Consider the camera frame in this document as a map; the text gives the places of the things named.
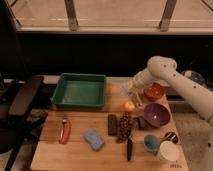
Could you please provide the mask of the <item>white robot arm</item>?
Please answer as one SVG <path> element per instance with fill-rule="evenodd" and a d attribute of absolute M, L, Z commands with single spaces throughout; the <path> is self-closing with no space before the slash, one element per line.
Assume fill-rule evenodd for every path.
<path fill-rule="evenodd" d="M 178 73 L 176 68 L 174 59 L 153 56 L 147 67 L 126 83 L 127 92 L 148 88 L 157 80 L 169 84 L 211 126 L 202 169 L 213 171 L 213 92 Z"/>

